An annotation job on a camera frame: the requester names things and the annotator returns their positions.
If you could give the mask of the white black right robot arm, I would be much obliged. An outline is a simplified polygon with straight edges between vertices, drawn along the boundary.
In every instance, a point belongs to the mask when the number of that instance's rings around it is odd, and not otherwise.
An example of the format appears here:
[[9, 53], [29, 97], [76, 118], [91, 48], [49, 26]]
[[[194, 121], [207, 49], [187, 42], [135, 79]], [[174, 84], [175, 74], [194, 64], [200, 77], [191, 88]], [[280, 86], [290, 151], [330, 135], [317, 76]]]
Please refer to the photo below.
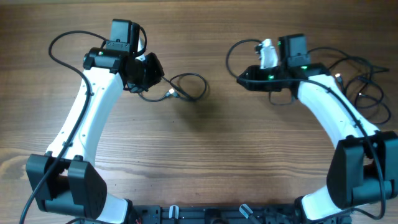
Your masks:
[[249, 91], [288, 89], [316, 117], [335, 149], [326, 185], [291, 205], [264, 210], [263, 223], [350, 223], [352, 212], [397, 197], [397, 134], [380, 131], [350, 103], [343, 81], [322, 63], [313, 63], [303, 34], [286, 35], [273, 45], [255, 40], [259, 65], [249, 66], [236, 81]]

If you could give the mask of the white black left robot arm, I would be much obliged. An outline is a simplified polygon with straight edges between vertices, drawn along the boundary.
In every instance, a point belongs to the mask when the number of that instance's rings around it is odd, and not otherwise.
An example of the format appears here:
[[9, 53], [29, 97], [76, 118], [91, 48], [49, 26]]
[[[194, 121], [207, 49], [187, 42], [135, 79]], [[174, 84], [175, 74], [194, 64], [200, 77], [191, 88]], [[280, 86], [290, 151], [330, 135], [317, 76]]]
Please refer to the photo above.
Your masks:
[[25, 170], [32, 187], [27, 204], [42, 212], [94, 223], [140, 223], [128, 199], [108, 192], [95, 169], [98, 143], [121, 93], [143, 93], [158, 84], [164, 72], [139, 24], [114, 19], [111, 35], [92, 48], [78, 71], [81, 85], [56, 138], [43, 154], [32, 154]]

